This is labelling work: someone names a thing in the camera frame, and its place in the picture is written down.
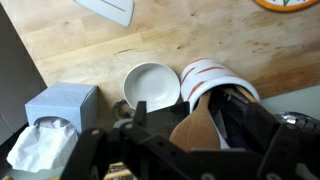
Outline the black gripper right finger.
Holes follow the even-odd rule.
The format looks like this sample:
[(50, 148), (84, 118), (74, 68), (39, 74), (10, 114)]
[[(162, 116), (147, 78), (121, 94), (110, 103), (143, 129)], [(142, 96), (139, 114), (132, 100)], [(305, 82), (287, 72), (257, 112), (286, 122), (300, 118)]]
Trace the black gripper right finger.
[(257, 102), (218, 90), (209, 103), (225, 116), (228, 150), (196, 149), (194, 180), (320, 179), (320, 123), (296, 112), (273, 115)]

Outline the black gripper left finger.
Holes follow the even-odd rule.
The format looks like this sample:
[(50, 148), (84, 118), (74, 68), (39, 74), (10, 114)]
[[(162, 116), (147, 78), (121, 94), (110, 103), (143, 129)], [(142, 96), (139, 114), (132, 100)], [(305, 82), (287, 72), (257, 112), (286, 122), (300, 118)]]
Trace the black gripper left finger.
[(102, 180), (113, 163), (122, 162), (139, 180), (186, 180), (179, 159), (185, 153), (143, 126), (147, 103), (140, 101), (130, 122), (106, 132), (101, 128), (83, 131), (60, 180)]

